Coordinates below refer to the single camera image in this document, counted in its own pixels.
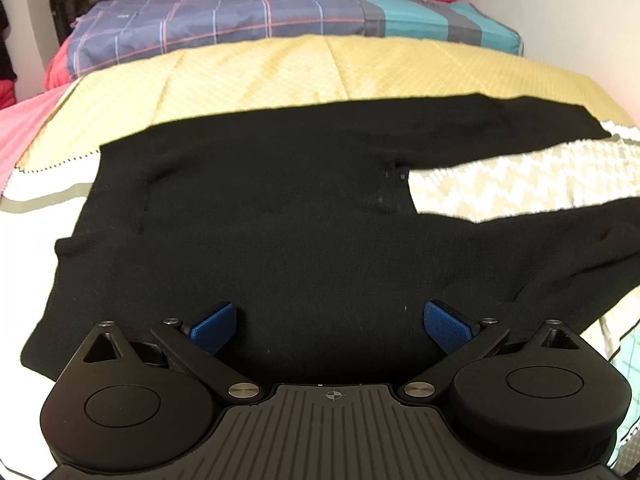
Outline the black pants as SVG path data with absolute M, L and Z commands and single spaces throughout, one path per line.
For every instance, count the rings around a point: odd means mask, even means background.
M 221 301 L 220 359 L 253 380 L 403 382 L 442 355 L 428 300 L 515 338 L 585 330 L 639 283 L 639 203 L 474 223 L 419 214 L 413 169 L 605 131 L 535 98 L 343 102 L 168 122 L 104 145 L 22 363 L 58 378 L 106 320 L 142 330 Z

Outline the yellow quilted blanket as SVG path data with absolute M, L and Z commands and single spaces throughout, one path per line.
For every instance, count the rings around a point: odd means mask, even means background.
M 82 76 L 51 92 L 17 170 L 41 171 L 161 122 L 348 100 L 481 93 L 584 106 L 634 122 L 596 82 L 494 50 L 408 38 L 301 36 L 183 49 Z

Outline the pink bed sheet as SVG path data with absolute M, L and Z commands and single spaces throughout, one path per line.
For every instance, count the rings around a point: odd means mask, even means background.
M 47 69 L 47 91 L 17 102 L 13 81 L 1 81 L 1 191 L 11 177 L 13 169 L 38 136 L 55 107 L 72 85 L 66 67 L 70 40 L 66 39 Z

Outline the blue plaid pillow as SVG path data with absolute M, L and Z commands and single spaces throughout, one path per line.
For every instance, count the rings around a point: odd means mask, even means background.
M 433 39 L 524 52 L 518 32 L 468 2 L 110 0 L 76 20 L 48 75 L 67 82 L 180 49 L 304 35 Z

